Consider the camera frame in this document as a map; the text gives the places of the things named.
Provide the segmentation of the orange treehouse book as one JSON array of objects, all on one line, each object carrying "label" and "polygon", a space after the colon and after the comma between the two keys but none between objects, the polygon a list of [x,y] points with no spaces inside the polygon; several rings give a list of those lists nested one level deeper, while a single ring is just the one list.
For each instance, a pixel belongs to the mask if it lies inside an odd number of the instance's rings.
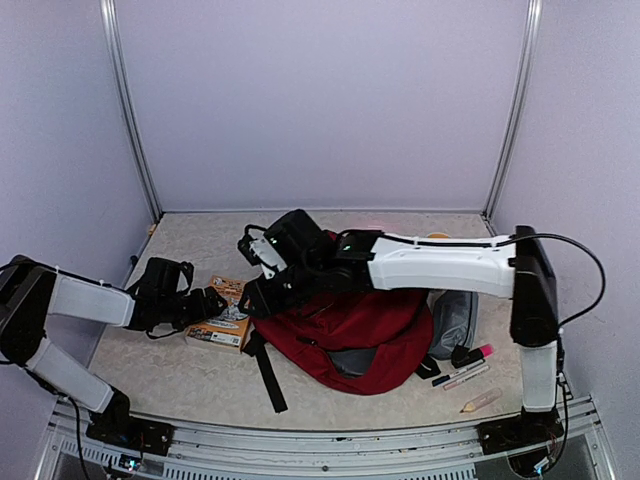
[{"label": "orange treehouse book", "polygon": [[250,331],[248,316],[238,309],[245,282],[214,275],[209,285],[227,301],[227,307],[220,315],[190,326],[184,335],[185,342],[195,347],[240,353]]}]

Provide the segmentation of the red student backpack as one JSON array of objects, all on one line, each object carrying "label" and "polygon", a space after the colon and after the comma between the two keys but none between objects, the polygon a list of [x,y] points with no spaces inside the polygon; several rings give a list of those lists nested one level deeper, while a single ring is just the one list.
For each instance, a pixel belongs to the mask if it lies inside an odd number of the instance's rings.
[{"label": "red student backpack", "polygon": [[438,373],[428,350],[434,321],[429,292],[379,290],[368,277],[379,230],[323,231],[296,248],[290,264],[319,279],[303,302],[266,318],[250,317],[254,330],[244,352],[256,359],[275,412],[288,406],[271,365],[273,346],[320,384],[353,395],[379,395],[412,375]]}]

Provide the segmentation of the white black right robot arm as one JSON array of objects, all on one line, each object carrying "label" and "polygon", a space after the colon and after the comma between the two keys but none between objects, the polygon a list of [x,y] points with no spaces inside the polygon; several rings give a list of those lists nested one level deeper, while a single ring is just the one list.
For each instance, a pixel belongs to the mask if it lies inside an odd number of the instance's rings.
[{"label": "white black right robot arm", "polygon": [[372,229],[322,229],[302,209],[268,227],[248,224],[239,252],[261,275],[244,288],[241,307],[253,316],[284,311],[312,295],[333,291],[458,290],[512,302],[509,332],[520,349],[522,410],[511,433],[523,444],[546,432],[557,408],[562,329],[556,277],[542,245],[580,242],[528,225],[510,235],[456,239],[402,236]]}]

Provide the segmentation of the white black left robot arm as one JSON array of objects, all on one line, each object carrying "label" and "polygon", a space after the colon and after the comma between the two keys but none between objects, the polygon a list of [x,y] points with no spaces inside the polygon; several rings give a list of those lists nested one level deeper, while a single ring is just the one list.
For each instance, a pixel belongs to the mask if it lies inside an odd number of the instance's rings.
[{"label": "white black left robot arm", "polygon": [[121,445],[140,434],[128,396],[56,345],[52,318],[142,332],[151,339],[166,324],[172,333],[221,314],[226,300],[212,287],[192,285],[194,267],[153,257],[123,289],[66,272],[23,255],[1,268],[1,355],[52,392],[84,406],[93,426]]}]

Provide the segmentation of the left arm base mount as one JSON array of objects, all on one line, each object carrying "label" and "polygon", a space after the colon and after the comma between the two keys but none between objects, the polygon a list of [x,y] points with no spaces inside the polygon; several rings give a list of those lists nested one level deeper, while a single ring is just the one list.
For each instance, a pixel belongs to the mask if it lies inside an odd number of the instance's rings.
[{"label": "left arm base mount", "polygon": [[169,423],[137,417],[130,417],[124,427],[92,420],[86,430],[86,436],[92,440],[163,457],[168,455],[173,434],[174,427]]}]

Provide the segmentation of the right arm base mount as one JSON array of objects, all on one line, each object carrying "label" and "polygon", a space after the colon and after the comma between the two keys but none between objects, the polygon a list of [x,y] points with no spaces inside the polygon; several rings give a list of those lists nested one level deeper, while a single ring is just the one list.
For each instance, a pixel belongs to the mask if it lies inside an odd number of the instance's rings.
[{"label": "right arm base mount", "polygon": [[564,435],[560,420],[540,423],[521,416],[483,422],[476,427],[484,455],[516,450]]}]

